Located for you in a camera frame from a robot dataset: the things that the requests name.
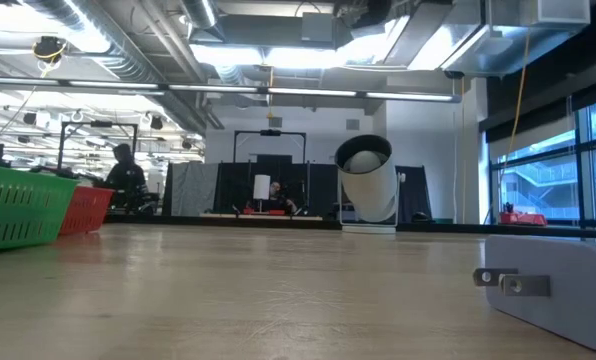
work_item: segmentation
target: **white ball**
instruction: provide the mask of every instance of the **white ball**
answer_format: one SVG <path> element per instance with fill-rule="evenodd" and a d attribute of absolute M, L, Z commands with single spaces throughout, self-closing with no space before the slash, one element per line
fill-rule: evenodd
<path fill-rule="evenodd" d="M 378 169 L 382 163 L 380 158 L 373 151 L 360 151 L 349 160 L 349 171 L 351 173 L 367 173 Z"/>

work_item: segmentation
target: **wooden platform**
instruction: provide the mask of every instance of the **wooden platform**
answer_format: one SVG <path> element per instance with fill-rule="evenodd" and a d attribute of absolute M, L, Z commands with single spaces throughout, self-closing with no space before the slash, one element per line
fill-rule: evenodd
<path fill-rule="evenodd" d="M 481 240 L 107 225 L 0 253 L 0 359 L 596 359 L 489 308 Z"/>

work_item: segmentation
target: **desk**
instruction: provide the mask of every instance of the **desk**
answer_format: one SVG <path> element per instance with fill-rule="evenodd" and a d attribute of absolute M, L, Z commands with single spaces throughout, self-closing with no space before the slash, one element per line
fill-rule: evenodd
<path fill-rule="evenodd" d="M 235 214 L 200 214 L 202 218 L 211 219 L 243 219 L 243 220 L 297 220 L 297 221 L 322 221 L 320 216 L 278 216 L 278 215 L 235 215 Z"/>

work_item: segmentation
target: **black backdrop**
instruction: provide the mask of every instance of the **black backdrop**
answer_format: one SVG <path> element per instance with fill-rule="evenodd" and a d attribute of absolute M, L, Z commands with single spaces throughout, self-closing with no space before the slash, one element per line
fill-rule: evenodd
<path fill-rule="evenodd" d="M 400 187 L 399 222 L 410 222 L 416 212 L 432 216 L 425 168 L 397 166 L 396 170 L 407 176 Z M 310 215 L 328 217 L 338 200 L 338 169 L 335 165 L 223 163 L 218 170 L 214 212 L 233 213 L 233 206 L 242 211 L 251 199 L 256 174 L 269 175 L 272 181 L 287 187 L 287 197 L 298 207 L 305 203 L 300 198 L 304 185 Z"/>

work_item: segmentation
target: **red object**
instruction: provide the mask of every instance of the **red object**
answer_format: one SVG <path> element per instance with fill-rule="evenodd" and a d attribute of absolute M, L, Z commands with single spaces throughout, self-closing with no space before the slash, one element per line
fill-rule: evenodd
<path fill-rule="evenodd" d="M 547 226 L 547 219 L 543 214 L 502 213 L 500 222 L 505 225 Z"/>
<path fill-rule="evenodd" d="M 60 235 L 88 233 L 102 226 L 113 190 L 77 186 Z"/>

